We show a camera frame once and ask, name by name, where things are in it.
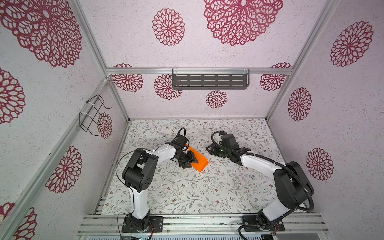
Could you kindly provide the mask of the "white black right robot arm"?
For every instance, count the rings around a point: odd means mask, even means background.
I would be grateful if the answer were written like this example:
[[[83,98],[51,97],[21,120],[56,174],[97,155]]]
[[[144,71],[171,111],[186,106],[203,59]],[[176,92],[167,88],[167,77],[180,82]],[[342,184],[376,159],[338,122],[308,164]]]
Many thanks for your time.
[[[277,197],[258,213],[258,224],[265,226],[278,222],[296,210],[309,213],[314,210],[314,189],[297,162],[280,163],[251,153],[247,148],[235,150],[217,144],[211,144],[206,150],[211,155],[228,158],[274,180]]]

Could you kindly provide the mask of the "aluminium front rail frame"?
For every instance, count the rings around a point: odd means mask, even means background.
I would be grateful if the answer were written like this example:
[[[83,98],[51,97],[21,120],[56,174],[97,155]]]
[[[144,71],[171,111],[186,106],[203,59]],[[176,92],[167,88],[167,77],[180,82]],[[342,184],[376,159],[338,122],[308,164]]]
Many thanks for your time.
[[[226,235],[237,234],[238,228],[247,223],[246,214],[169,214],[152,215],[153,225],[162,229],[160,235]],[[124,224],[124,215],[86,215],[80,224],[77,236],[119,236]],[[328,234],[330,231],[320,214],[293,213],[279,221],[281,227],[273,226],[261,234]]]

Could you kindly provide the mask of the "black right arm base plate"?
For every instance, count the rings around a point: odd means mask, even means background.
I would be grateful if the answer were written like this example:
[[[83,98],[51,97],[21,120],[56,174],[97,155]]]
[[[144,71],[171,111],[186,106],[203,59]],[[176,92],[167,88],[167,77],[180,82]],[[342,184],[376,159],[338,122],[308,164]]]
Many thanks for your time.
[[[282,232],[285,226],[282,219],[269,221],[259,215],[242,216],[243,225],[246,232]]]

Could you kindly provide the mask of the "orange square paper sheet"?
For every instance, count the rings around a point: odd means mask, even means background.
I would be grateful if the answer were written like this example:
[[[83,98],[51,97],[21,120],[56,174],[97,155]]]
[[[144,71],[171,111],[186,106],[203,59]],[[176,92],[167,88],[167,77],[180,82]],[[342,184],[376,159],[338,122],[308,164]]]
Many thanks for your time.
[[[192,152],[197,160],[196,163],[191,163],[192,168],[196,169],[198,172],[202,172],[203,169],[209,164],[208,159],[191,147],[188,147],[188,151]]]

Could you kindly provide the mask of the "grey slotted wall shelf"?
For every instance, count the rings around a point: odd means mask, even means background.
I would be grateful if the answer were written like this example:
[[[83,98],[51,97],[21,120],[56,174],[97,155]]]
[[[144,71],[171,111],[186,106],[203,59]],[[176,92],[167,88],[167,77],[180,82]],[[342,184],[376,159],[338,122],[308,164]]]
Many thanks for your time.
[[[250,85],[250,74],[201,74],[179,73],[172,69],[171,84],[174,90],[246,90]]]

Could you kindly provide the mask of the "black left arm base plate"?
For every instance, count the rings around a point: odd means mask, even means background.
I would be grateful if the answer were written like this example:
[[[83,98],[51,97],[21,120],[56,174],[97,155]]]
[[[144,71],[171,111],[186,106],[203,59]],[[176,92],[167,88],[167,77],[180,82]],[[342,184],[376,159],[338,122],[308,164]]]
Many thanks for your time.
[[[122,233],[161,233],[163,231],[163,216],[146,216],[143,220],[131,215],[124,218]]]

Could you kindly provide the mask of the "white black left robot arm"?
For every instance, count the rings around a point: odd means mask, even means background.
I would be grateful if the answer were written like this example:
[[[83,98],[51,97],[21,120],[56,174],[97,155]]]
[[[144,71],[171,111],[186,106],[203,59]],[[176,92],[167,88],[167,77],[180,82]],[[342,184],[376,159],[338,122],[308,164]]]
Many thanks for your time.
[[[173,145],[165,144],[154,151],[136,149],[133,151],[126,167],[122,172],[125,185],[133,190],[133,217],[143,220],[149,214],[148,191],[157,164],[165,160],[177,160],[181,168],[190,168],[198,160],[192,151],[184,151]]]

